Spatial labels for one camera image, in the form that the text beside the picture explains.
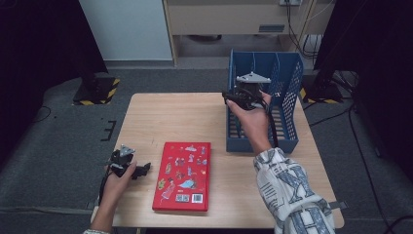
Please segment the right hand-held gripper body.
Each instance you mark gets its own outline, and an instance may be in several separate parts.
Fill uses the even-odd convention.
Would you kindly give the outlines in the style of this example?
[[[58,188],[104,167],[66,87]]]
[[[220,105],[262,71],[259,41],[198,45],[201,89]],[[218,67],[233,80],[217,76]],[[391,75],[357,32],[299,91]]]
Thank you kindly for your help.
[[[264,84],[271,82],[270,78],[263,77],[254,72],[236,77],[237,93],[249,102],[249,107],[242,107],[244,110],[252,110],[254,108],[266,108],[267,103],[261,94],[261,88]]]

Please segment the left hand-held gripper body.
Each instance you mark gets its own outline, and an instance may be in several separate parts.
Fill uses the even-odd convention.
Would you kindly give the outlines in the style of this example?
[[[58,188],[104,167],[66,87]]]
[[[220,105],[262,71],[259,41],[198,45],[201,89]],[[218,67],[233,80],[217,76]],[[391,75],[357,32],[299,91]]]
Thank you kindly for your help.
[[[121,177],[125,173],[131,163],[134,152],[134,149],[122,144],[119,149],[112,153],[108,166],[117,177]]]

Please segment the dark blue picture book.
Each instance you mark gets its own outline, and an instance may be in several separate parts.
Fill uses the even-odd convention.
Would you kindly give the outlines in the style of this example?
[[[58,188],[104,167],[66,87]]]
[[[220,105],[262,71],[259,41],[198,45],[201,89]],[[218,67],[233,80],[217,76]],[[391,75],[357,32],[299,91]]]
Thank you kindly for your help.
[[[231,91],[231,94],[236,94],[236,95],[238,94],[236,85],[233,87],[233,89]],[[234,116],[233,117],[233,119],[234,119],[233,122],[234,122],[234,125],[235,125],[237,137],[241,138],[242,137],[241,122],[240,122],[239,118],[233,113],[233,111],[232,111],[232,114]]]

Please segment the blue plastic file rack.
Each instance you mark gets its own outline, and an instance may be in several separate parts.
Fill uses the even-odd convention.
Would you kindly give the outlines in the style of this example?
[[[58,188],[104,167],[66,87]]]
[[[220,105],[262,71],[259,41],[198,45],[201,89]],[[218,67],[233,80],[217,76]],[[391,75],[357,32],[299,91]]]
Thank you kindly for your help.
[[[242,52],[233,51],[229,61],[228,88],[231,94],[237,84],[236,77],[254,72],[270,78],[261,94],[272,112],[273,123],[269,128],[269,141],[290,153],[298,143],[293,114],[303,76],[303,62],[292,52]]]

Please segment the red picture book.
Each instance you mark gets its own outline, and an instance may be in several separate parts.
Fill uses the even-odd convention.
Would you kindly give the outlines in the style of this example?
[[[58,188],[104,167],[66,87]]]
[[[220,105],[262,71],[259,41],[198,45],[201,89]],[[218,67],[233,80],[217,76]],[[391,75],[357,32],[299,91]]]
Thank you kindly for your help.
[[[210,151],[210,142],[165,143],[153,211],[208,210]]]

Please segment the person's left hand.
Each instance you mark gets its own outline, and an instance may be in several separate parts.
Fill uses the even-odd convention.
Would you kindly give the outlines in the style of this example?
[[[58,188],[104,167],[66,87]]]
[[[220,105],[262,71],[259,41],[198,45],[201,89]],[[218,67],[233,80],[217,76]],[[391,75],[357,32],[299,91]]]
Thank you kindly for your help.
[[[118,203],[129,186],[135,168],[136,162],[132,161],[122,176],[117,176],[114,173],[109,174],[104,185],[101,205],[116,205]]]

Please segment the person's right hand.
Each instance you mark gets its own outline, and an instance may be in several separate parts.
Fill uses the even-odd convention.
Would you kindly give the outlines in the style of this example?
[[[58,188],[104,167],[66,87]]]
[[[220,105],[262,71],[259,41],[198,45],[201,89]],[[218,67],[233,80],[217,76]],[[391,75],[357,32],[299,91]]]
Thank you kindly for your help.
[[[268,138],[269,117],[264,108],[244,110],[229,99],[226,104],[240,120],[255,155],[272,148]]]

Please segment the black stand base yellow stripes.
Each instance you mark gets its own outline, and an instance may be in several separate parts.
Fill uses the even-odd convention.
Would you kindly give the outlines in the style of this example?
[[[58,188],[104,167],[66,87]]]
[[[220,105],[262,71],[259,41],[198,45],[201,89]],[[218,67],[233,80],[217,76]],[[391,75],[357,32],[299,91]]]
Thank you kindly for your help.
[[[119,78],[105,72],[82,78],[81,85],[73,98],[73,104],[108,104],[115,95],[119,83]]]
[[[340,103],[343,96],[337,85],[317,75],[304,75],[300,96],[305,103]]]

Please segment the beige wooden cabinet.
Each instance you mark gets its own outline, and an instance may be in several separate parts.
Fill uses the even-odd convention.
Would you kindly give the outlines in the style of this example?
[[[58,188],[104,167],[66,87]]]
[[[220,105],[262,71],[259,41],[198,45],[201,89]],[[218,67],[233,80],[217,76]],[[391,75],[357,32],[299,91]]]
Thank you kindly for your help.
[[[178,63],[182,36],[277,35],[284,51],[302,48],[307,35],[326,30],[337,0],[163,0],[172,61]],[[284,24],[282,33],[259,33],[260,24]]]

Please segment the white panel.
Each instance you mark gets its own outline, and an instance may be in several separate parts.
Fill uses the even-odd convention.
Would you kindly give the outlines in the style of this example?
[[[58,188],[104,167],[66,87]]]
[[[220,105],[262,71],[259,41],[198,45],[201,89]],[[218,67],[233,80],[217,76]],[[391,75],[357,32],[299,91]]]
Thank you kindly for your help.
[[[163,0],[80,0],[104,60],[172,60]]]

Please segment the dark curtain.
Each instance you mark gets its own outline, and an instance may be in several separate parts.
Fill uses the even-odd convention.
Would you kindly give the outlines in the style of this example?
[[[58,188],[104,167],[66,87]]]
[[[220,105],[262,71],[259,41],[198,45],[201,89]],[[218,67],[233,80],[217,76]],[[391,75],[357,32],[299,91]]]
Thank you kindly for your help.
[[[337,0],[315,65],[358,75],[355,101],[382,156],[413,182],[413,0]]]
[[[0,170],[49,88],[105,70],[79,0],[0,0]]]

